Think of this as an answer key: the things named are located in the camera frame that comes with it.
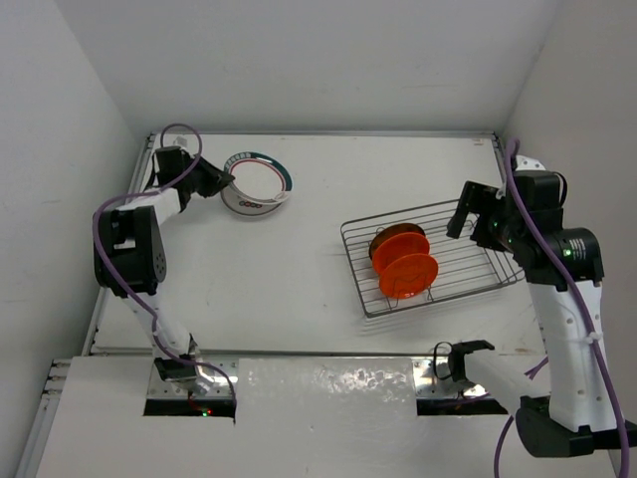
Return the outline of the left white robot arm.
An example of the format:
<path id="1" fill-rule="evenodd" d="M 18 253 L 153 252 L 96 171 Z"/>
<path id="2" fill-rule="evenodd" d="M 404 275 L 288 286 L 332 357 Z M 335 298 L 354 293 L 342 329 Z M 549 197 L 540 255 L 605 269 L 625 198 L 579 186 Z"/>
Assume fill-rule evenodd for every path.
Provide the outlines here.
<path id="1" fill-rule="evenodd" d="M 203 360 L 192 334 L 160 308 L 160 284 L 167 259 L 160 226 L 185 210 L 193 196 L 209 198 L 226 189 L 234 176 L 180 146 L 158 149 L 150 174 L 138 193 L 117 197 L 94 216 L 94 266 L 101 287 L 132 311 L 150 342 L 159 377 L 195 396 L 232 379 L 220 366 Z"/>

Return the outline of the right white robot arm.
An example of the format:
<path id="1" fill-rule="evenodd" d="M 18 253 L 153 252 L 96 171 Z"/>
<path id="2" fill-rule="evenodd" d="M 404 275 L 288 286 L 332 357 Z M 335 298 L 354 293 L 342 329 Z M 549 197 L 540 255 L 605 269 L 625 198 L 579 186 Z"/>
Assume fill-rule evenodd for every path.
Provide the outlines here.
<path id="1" fill-rule="evenodd" d="M 444 380 L 475 382 L 515 418 L 521 442 L 538 458 L 588 455 L 636 445 L 636 425 L 617 427 L 610 394 L 593 351 L 602 346 L 599 243 L 586 228 L 563 226 L 563 179 L 527 171 L 514 176 L 533 220 L 526 225 L 513 196 L 473 181 L 465 183 L 447 235 L 458 238 L 468 215 L 477 216 L 470 238 L 478 246 L 510 252 L 523 268 L 550 368 L 550 390 L 497 358 L 486 340 L 456 343 Z"/>

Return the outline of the orange plastic plate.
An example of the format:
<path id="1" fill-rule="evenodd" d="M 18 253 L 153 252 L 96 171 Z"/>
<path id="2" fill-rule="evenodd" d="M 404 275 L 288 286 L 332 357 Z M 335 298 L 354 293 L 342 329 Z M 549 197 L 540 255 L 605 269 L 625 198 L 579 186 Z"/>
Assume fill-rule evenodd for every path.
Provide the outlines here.
<path id="1" fill-rule="evenodd" d="M 412 254 L 428 254 L 430 242 L 425 235 L 416 232 L 396 234 L 384 240 L 372 254 L 372 267 L 380 275 L 396 260 Z"/>
<path id="2" fill-rule="evenodd" d="M 380 275 L 380 292 L 392 299 L 408 299 L 427 290 L 439 273 L 438 262 L 429 254 L 412 254 L 390 264 Z"/>

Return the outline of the pink plate red characters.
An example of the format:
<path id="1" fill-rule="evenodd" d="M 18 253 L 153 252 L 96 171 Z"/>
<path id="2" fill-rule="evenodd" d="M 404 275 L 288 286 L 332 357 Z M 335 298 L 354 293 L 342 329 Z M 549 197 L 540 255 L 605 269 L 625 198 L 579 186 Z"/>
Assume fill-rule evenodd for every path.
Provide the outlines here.
<path id="1" fill-rule="evenodd" d="M 221 193 L 221 200 L 232 213 L 238 215 L 239 217 L 248 219 L 264 218 L 266 216 L 274 214 L 275 212 L 282 209 L 284 206 L 283 203 L 258 203 L 232 191 L 223 191 Z"/>

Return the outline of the dark green rimmed plate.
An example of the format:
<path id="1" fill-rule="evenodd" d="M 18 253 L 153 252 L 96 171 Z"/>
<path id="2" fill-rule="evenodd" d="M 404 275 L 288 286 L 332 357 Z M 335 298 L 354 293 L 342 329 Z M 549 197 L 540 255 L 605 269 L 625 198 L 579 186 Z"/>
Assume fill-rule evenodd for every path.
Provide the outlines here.
<path id="1" fill-rule="evenodd" d="M 280 205 L 293 191 L 290 172 L 279 161 L 261 152 L 235 153 L 226 160 L 224 170 L 234 177 L 230 188 L 244 202 Z"/>

